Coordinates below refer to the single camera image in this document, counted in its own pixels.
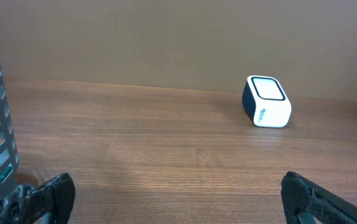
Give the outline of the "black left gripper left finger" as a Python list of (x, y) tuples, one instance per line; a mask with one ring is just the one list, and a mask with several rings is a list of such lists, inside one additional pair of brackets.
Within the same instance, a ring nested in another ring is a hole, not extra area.
[(57, 175), (43, 184), (21, 184), (0, 197), (0, 224), (67, 224), (75, 202), (75, 185), (68, 173)]

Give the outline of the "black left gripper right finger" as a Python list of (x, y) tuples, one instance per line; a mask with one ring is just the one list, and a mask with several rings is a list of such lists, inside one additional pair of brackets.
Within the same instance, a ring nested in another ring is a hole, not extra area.
[(281, 182), (281, 198), (288, 224), (357, 223), (357, 206), (296, 172), (289, 171)]

